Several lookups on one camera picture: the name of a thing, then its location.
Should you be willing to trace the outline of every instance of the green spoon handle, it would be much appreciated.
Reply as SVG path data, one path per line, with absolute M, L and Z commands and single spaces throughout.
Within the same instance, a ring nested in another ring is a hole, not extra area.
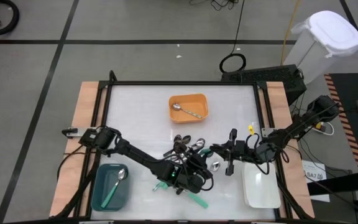
M 119 180 L 117 181 L 117 183 L 115 184 L 115 186 L 110 190 L 109 194 L 107 195 L 107 197 L 104 199 L 101 207 L 102 208 L 106 208 L 106 206 L 109 204 L 109 202 L 111 201 L 112 196 L 114 195 L 117 186 L 118 186 Z

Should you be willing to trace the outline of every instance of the green handle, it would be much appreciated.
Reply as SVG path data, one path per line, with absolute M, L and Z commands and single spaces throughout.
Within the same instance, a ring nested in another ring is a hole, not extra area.
M 112 196 L 114 195 L 114 193 L 115 193 L 115 191 L 116 191 L 116 189 L 117 189 L 118 183 L 119 183 L 119 182 L 117 182 L 117 183 L 115 184 L 115 186 L 110 190 L 110 192 L 109 192 L 109 194 L 107 195 L 107 197 L 104 199 L 104 201 L 103 201 L 103 203 L 102 203 L 102 205 L 101 205 L 102 208 L 106 208 L 107 204 L 110 202 Z
M 191 197 L 195 202 L 197 202 L 197 204 L 201 205 L 203 208 L 208 208 L 208 204 L 199 196 L 189 192 L 189 197 Z

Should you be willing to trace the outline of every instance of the table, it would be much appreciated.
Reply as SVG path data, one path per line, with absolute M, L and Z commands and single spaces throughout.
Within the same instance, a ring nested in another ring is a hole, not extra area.
M 93 114 L 93 108 L 95 105 L 96 92 L 98 89 L 98 82 L 83 82 L 81 85 L 80 94 L 76 105 L 76 110 L 72 122 L 72 126 L 75 127 L 89 127 Z M 272 118 L 276 128 L 286 128 L 291 123 L 290 111 L 287 105 L 287 99 L 285 96 L 285 90 L 281 82 L 267 82 L 267 93 L 270 100 L 270 109 L 272 112 Z M 267 126 L 268 116 L 265 105 L 265 98 L 262 90 L 259 91 L 261 108 L 264 123 Z M 103 102 L 106 97 L 106 91 L 102 92 L 102 100 L 99 106 L 97 125 L 101 122 Z M 295 140 L 289 142 L 289 145 L 297 148 Z M 78 139 L 69 139 L 65 152 L 71 152 L 78 147 Z M 285 149 L 290 162 L 287 164 L 283 162 L 283 171 L 287 182 L 287 188 L 294 196 L 296 201 L 303 207 L 306 213 L 314 216 L 311 200 L 306 184 L 306 179 L 303 174 L 302 162 L 299 153 L 291 148 Z M 80 181 L 81 168 L 83 166 L 83 156 L 73 156 L 66 161 L 60 172 L 60 178 L 57 183 L 55 191 L 55 197 L 53 199 L 50 215 L 57 214 L 71 199 L 72 195 L 78 188 Z M 89 197 L 89 190 L 86 190 L 83 194 L 82 206 L 80 215 L 86 213 L 86 203 Z M 285 218 L 285 207 L 282 203 L 280 207 L 280 216 Z

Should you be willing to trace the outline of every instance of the dark teal tray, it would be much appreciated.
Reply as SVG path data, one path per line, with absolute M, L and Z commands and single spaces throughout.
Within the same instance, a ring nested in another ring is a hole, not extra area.
M 118 172 L 125 169 L 127 177 L 120 181 L 117 190 L 112 196 L 106 208 L 102 208 L 101 204 L 107 197 L 110 190 L 114 187 L 118 180 Z M 103 164 L 99 167 L 96 174 L 96 182 L 92 194 L 92 209 L 99 212 L 115 212 L 120 210 L 127 202 L 129 193 L 129 173 L 128 167 L 124 164 Z

